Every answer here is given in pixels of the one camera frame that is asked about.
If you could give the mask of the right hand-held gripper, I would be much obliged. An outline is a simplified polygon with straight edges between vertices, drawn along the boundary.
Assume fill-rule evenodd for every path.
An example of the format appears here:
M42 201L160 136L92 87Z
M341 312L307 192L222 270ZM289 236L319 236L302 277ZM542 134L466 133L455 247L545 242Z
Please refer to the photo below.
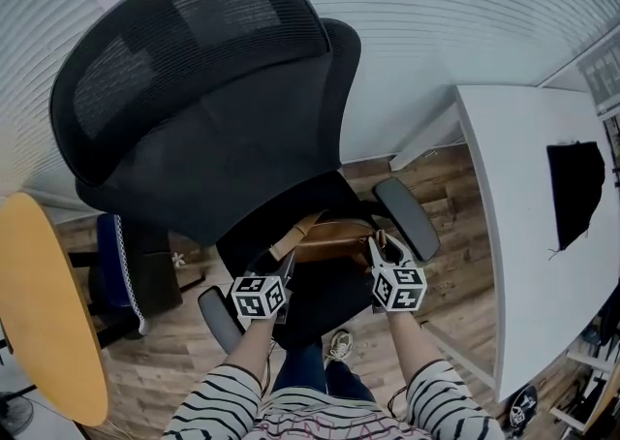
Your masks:
M368 238L372 294L388 312L418 311L426 293L427 282L422 268L417 267L411 249L398 239L387 240L387 260L373 236Z

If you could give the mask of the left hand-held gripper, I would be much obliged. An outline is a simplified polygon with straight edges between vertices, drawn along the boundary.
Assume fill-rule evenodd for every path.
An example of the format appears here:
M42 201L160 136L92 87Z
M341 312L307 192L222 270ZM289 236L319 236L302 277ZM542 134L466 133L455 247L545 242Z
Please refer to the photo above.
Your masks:
M232 302L237 319L242 323L255 320L274 319L276 325L284 325L287 321L291 291L282 279L290 279L295 270L295 251L290 251L281 261L277 269L278 276L272 276L275 270L275 259L269 252L251 261L242 277L232 284Z

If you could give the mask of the brown leather bag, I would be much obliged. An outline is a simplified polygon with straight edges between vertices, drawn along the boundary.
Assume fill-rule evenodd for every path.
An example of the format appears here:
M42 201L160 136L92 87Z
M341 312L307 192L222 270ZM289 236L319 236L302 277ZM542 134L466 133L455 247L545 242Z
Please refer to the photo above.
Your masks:
M277 262L293 253L297 263L311 263L350 257L367 269L369 239L380 249L387 246L387 234L356 218L323 219L324 211L310 214L276 241L268 253Z

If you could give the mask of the black mesh office chair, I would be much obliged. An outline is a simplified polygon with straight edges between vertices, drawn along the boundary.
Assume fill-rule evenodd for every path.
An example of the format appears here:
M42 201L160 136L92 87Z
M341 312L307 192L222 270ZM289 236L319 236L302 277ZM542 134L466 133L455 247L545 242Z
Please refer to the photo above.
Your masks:
M360 55L357 31L309 0L122 0L65 60L49 118L82 201L215 247L232 283L321 211L383 230L422 268L440 241L408 188L391 177L364 201L340 172ZM366 260L295 262L275 341L300 348L385 311L369 247ZM199 299L226 352L243 333L231 290Z

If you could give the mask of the person's left forearm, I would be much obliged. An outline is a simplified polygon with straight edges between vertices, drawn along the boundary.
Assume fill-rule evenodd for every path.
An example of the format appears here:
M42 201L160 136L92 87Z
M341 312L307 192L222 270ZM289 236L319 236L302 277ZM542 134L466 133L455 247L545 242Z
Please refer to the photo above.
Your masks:
M266 370L275 322L275 317L253 320L236 348L225 359L225 364L240 367L261 382Z

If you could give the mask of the person's right forearm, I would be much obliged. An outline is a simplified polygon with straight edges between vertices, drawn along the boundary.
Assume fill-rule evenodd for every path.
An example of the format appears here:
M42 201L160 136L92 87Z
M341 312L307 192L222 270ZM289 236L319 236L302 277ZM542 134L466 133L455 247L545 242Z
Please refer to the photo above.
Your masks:
M387 319L402 375L409 385L421 372L443 357L412 313L389 312Z

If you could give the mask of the person's white sneaker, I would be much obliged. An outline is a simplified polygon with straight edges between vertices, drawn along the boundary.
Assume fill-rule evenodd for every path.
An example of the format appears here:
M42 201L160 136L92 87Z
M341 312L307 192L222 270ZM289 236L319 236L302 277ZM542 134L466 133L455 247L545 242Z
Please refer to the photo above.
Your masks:
M325 354L325 364L331 361L344 362L351 354L353 346L353 335L348 330L338 330L331 337L329 349Z

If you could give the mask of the person's blue jeans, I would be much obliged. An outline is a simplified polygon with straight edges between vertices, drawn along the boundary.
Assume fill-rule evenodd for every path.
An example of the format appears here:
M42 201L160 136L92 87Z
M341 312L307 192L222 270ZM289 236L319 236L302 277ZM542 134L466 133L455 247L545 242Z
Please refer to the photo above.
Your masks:
M320 341L286 353L272 392L290 387L310 388L337 398L375 402L370 390L343 361L324 364Z

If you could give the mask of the white desk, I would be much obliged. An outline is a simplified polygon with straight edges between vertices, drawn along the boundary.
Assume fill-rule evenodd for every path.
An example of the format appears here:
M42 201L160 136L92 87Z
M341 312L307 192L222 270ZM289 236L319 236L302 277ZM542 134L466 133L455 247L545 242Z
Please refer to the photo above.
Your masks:
M612 162L602 122L583 92L459 85L448 109L468 143L484 207L496 295L496 354L487 363L435 326L450 357L494 391L515 393L561 355L620 278L620 197L606 173L589 228L561 249L547 148L593 142Z

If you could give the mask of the person in striped shirt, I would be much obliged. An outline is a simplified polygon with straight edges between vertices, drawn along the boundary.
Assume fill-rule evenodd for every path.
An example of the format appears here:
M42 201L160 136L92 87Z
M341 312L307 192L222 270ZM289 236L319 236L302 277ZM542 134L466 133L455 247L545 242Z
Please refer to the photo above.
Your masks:
M444 360L414 376L403 421L374 402L308 387L287 387L267 400L260 393L247 370L219 365L187 395L162 440L506 440Z

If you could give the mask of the blue bag with white trim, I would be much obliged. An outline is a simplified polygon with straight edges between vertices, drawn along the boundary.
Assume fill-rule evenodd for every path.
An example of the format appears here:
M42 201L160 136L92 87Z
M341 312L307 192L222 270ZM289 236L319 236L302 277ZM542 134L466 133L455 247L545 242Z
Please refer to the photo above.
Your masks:
M99 265L95 286L109 314L137 326L135 338L183 303L166 229L119 215L97 218Z

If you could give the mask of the black cloth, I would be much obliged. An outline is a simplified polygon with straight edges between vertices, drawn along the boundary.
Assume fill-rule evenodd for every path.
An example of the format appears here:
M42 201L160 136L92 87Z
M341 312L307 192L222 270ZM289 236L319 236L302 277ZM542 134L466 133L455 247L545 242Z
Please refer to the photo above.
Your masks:
M550 259L565 251L582 235L602 197L605 161L594 141L554 144L546 147L558 248Z

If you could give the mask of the black round printed bag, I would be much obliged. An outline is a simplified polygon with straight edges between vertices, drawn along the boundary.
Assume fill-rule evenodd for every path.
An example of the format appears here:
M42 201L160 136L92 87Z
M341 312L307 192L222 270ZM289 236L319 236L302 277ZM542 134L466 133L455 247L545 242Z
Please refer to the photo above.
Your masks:
M524 428L536 415L538 392L535 386L526 385L516 393L509 410L509 424L512 428Z

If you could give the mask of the light wooden shelf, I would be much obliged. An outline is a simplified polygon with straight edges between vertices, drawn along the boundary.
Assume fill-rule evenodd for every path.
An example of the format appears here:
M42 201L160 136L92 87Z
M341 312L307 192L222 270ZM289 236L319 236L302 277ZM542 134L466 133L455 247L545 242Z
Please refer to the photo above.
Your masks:
M569 351L569 360L586 368L585 378L565 405L551 409L565 429L560 440L620 439L620 309L607 306L582 333L594 349L586 354Z

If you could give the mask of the black floor fan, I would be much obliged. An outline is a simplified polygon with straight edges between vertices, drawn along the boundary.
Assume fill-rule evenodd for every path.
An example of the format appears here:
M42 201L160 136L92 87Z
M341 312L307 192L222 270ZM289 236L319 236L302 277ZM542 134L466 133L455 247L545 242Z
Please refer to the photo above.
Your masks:
M0 393L1 440L14 440L31 425L33 418L33 405L27 398Z

